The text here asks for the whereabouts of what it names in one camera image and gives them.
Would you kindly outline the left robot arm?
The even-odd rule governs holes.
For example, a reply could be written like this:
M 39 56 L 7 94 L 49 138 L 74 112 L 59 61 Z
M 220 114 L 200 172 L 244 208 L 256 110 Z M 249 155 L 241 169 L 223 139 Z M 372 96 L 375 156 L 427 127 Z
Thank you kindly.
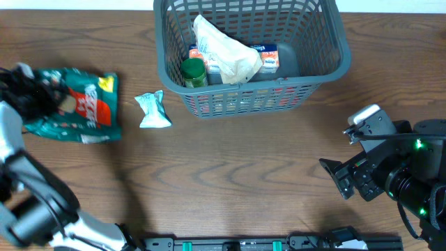
M 1 235 L 55 250 L 139 250 L 125 226 L 81 209 L 74 192 L 25 148 L 30 133 L 97 144 L 121 138 L 118 78 L 76 68 L 1 70 Z

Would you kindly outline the light green snack packet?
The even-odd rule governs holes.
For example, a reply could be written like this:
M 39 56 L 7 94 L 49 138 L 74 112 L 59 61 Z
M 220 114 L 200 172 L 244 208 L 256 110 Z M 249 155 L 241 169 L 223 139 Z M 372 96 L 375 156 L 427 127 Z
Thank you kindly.
M 144 118 L 139 124 L 140 128 L 167 128 L 172 126 L 162 104 L 163 97 L 163 90 L 159 90 L 155 93 L 145 93 L 134 98 L 144 112 Z

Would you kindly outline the beige brown snack bag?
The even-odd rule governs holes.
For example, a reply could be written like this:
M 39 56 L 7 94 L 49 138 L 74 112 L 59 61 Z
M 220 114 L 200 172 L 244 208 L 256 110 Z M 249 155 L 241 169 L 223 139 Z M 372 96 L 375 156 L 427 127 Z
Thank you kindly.
M 192 28 L 198 51 L 205 60 L 216 60 L 223 84 L 247 83 L 263 65 L 256 49 L 228 37 L 202 15 Z

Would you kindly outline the orange tissue multipack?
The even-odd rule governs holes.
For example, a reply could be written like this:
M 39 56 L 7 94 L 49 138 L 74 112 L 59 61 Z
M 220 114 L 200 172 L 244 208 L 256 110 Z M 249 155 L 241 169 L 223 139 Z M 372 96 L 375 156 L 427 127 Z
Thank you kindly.
M 262 66 L 258 73 L 274 74 L 279 68 L 279 51 L 276 45 L 250 45 L 261 58 Z M 215 59 L 205 60 L 195 44 L 189 46 L 189 57 L 203 60 L 208 74 L 219 74 L 220 68 Z

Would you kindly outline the green lid jar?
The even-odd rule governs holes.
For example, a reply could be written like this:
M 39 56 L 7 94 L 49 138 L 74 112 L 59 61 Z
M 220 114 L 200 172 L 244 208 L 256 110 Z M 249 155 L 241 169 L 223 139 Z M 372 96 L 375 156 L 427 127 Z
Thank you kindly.
M 190 58 L 184 60 L 180 65 L 180 71 L 187 88 L 208 86 L 207 72 L 202 59 Z

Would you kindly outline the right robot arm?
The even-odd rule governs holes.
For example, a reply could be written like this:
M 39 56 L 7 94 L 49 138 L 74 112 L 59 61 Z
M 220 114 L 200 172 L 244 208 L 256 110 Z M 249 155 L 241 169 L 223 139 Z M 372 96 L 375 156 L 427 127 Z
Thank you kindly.
M 412 130 L 409 121 L 366 122 L 345 129 L 362 152 L 346 162 L 321 158 L 341 196 L 356 192 L 365 201 L 386 194 L 410 235 L 430 250 L 445 249 L 445 136 Z

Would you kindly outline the green Nescafe coffee bag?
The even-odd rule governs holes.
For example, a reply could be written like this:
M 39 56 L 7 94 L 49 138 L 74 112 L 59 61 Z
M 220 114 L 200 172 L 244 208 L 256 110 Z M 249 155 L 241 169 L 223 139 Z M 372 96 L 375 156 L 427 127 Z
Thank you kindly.
M 119 140 L 118 76 L 97 76 L 76 68 L 41 68 L 34 71 L 45 84 L 69 91 L 68 100 L 55 113 L 25 123 L 37 136 L 64 142 L 94 144 Z

